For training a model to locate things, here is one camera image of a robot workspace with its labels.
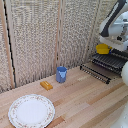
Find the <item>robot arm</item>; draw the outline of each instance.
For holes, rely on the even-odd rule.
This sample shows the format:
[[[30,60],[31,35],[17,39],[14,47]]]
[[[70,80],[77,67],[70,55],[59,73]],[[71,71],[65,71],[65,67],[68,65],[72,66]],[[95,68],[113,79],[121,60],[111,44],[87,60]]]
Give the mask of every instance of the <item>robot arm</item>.
[[[120,51],[124,51],[128,46],[127,35],[128,0],[118,0],[100,25],[100,41]]]

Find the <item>dish rack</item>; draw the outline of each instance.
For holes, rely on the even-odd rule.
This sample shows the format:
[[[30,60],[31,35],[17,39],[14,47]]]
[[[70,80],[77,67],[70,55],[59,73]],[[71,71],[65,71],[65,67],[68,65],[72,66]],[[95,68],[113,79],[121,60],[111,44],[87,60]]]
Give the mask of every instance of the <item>dish rack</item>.
[[[83,70],[95,78],[109,84],[111,80],[121,77],[121,71],[128,61],[128,51],[113,49],[111,54],[94,54],[90,62],[81,64]]]

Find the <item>blue cup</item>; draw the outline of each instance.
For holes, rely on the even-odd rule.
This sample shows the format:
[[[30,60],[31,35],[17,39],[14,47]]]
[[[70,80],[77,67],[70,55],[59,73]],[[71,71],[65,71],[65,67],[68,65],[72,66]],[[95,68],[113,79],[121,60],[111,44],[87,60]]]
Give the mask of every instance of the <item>blue cup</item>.
[[[66,80],[67,68],[65,67],[57,67],[56,69],[56,81],[59,83],[64,83]]]

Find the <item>plate rim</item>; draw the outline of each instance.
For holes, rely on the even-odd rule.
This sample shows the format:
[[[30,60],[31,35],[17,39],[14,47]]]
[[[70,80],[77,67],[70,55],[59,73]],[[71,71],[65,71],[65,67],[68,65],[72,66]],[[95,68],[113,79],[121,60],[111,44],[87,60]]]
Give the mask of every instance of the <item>plate rim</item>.
[[[29,95],[21,96],[21,97],[19,97],[18,99],[16,99],[15,101],[13,101],[13,103],[11,104],[11,106],[10,106],[10,108],[9,108],[9,111],[8,111],[8,118],[9,118],[9,121],[11,122],[11,124],[12,124],[14,127],[20,128],[20,127],[17,127],[17,126],[12,122],[12,120],[11,120],[10,111],[11,111],[12,106],[13,106],[13,105],[16,103],[16,101],[18,101],[20,98],[25,97],[25,96],[32,96],[32,95],[33,95],[33,96],[40,96],[40,97],[46,98],[46,99],[51,103],[51,105],[52,105],[52,107],[53,107],[53,117],[51,118],[51,121],[50,121],[49,123],[47,123],[47,124],[46,124],[44,127],[42,127],[42,128],[45,128],[46,126],[48,126],[48,125],[52,122],[52,120],[53,120],[53,118],[54,118],[54,116],[55,116],[55,107],[54,107],[53,103],[52,103],[47,97],[45,97],[45,96],[38,95],[38,94],[29,94]]]

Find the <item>wood grain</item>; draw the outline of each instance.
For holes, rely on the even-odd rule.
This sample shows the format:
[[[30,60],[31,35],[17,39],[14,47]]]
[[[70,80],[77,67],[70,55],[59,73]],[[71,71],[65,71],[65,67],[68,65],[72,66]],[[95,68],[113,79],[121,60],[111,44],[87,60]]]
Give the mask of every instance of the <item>wood grain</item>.
[[[48,81],[53,89],[45,90],[41,81]],[[128,101],[128,87],[121,78],[106,85],[76,67],[68,70],[65,83],[58,83],[53,75],[1,94],[0,128],[14,128],[8,120],[9,107],[28,94],[53,102],[55,117],[47,128],[109,128]]]

